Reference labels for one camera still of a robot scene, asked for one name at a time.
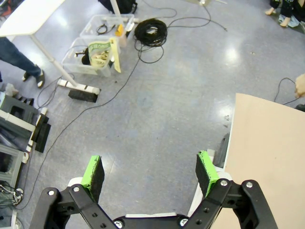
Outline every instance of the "concrete floor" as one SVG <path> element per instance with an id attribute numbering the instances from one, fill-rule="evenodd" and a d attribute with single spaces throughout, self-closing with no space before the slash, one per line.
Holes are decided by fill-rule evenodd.
<path id="1" fill-rule="evenodd" d="M 173 3 L 147 1 L 159 7 Z M 141 0 L 138 3 L 136 17 L 140 19 L 172 13 L 149 8 Z M 207 17 L 203 8 L 186 1 L 176 0 L 172 7 L 178 11 L 176 18 Z M 102 156 L 106 177 L 99 204 L 111 218 L 126 213 L 187 214 L 197 184 L 196 153 L 216 149 L 230 130 L 235 93 L 273 100 L 282 78 L 295 79 L 304 73 L 304 35 L 281 28 L 264 14 L 268 8 L 267 0 L 212 1 L 208 5 L 212 20 L 228 32 L 213 23 L 197 29 L 169 29 L 165 54 L 158 63 L 140 62 L 115 100 L 84 113 L 59 138 L 42 167 L 29 205 L 18 213 L 25 227 L 29 227 L 41 191 L 45 187 L 65 189 L 71 178 L 83 175 L 91 155 Z M 104 13 L 107 10 L 96 0 L 79 0 L 77 4 L 66 0 L 37 37 L 61 61 L 90 17 Z M 173 19 L 162 20 L 168 24 Z M 202 21 L 185 20 L 176 25 L 195 24 Z M 60 76 L 29 37 L 17 37 L 14 43 L 45 70 L 46 84 Z M 159 54 L 156 49 L 143 58 L 150 61 Z M 75 76 L 80 83 L 102 88 L 97 101 L 102 104 L 125 83 L 136 62 L 130 36 L 122 53 L 121 74 L 110 78 Z M 22 70 L 4 62 L 0 62 L 0 69 L 3 80 L 14 84 L 24 96 L 38 95 L 34 79 L 21 81 Z M 48 106 L 52 128 L 46 149 L 72 119 L 94 105 L 72 100 L 68 92 L 58 88 Z M 278 102 L 293 99 L 294 85 L 283 82 Z M 33 152 L 24 203 L 45 156 Z M 26 167 L 20 175 L 20 187 Z M 80 216 L 73 216 L 67 228 L 87 228 L 85 225 Z"/>

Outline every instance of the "clear plastic bin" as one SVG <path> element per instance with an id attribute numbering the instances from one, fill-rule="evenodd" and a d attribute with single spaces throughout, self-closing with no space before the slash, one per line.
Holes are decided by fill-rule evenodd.
<path id="1" fill-rule="evenodd" d="M 98 35 L 96 32 L 97 28 L 101 25 L 105 24 L 107 26 L 108 33 Z M 86 27 L 82 30 L 80 36 L 81 37 L 92 37 L 92 36 L 115 36 L 116 27 L 122 24 L 126 31 L 130 31 L 134 25 L 134 15 L 133 14 L 121 14 L 121 17 L 117 17 L 116 15 L 95 15 L 93 16 Z M 120 45 L 126 46 L 126 41 L 122 41 L 123 39 L 126 40 L 126 37 L 120 38 Z"/>
<path id="2" fill-rule="evenodd" d="M 107 42 L 111 37 L 110 36 L 95 36 L 95 37 L 79 37 L 71 45 L 70 49 L 67 51 L 67 54 L 62 60 L 62 65 L 65 70 L 72 73 L 82 73 L 82 74 L 92 74 L 92 75 L 104 75 L 106 77 L 111 76 L 109 61 L 113 59 L 112 53 L 110 53 L 110 58 L 107 61 L 107 64 L 102 67 L 93 67 L 90 65 L 84 65 L 81 62 L 81 59 L 84 55 L 78 55 L 76 57 L 76 52 L 81 52 L 86 49 L 91 42 L 102 41 Z"/>

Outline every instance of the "person's hand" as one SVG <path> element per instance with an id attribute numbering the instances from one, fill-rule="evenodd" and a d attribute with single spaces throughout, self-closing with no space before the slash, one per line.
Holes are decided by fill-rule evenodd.
<path id="1" fill-rule="evenodd" d="M 300 75 L 295 80 L 295 96 L 296 98 L 305 96 L 305 74 Z"/>

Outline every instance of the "jeans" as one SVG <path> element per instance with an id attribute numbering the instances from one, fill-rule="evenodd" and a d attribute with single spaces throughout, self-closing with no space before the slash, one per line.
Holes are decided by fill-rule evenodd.
<path id="1" fill-rule="evenodd" d="M 0 60 L 25 70 L 35 78 L 38 78 L 41 74 L 41 69 L 23 55 L 6 37 L 0 37 Z"/>

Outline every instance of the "cardboard sheet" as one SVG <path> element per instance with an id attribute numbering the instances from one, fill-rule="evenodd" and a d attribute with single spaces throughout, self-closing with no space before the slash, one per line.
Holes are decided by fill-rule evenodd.
<path id="1" fill-rule="evenodd" d="M 237 184 L 254 179 L 280 229 L 305 228 L 305 113 L 245 94 L 236 94 L 225 171 Z M 222 209 L 212 229 L 240 228 L 231 209 Z"/>

